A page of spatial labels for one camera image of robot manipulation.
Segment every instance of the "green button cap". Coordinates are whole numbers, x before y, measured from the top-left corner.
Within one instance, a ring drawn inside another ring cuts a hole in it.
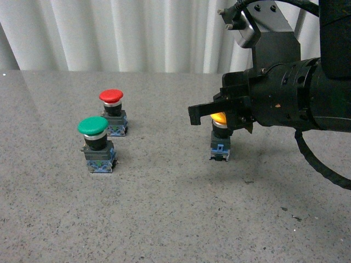
[[[109,125],[107,119],[100,116],[93,116],[82,120],[78,124],[78,131],[88,136],[102,133]]]

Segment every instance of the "curtain fold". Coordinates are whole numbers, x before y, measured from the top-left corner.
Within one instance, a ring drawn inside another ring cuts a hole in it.
[[[225,73],[252,65],[217,9],[235,0],[2,0],[0,68]],[[302,46],[320,56],[318,18],[277,2]]]

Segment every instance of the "red button cap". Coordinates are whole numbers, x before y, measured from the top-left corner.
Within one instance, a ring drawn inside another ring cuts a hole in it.
[[[119,89],[107,89],[100,93],[99,99],[105,103],[116,103],[123,98],[123,92]]]

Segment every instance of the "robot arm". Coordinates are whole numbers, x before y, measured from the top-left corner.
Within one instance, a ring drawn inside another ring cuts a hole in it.
[[[300,44],[275,2],[256,1],[239,0],[218,11],[238,44],[252,49],[253,68],[224,74],[214,102],[189,107],[191,124],[200,125],[200,117],[224,112],[230,132],[252,131],[255,121],[266,127],[295,128],[309,164],[351,190],[351,180],[323,165],[302,137],[311,129],[351,132],[351,3],[320,1],[321,58],[301,61]],[[318,6],[309,1],[283,2],[318,15]]]

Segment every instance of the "yellow button cap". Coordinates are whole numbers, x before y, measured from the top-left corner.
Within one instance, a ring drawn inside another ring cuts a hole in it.
[[[215,114],[211,114],[211,118],[220,124],[226,125],[227,124],[227,119],[225,117],[224,112],[219,112]]]

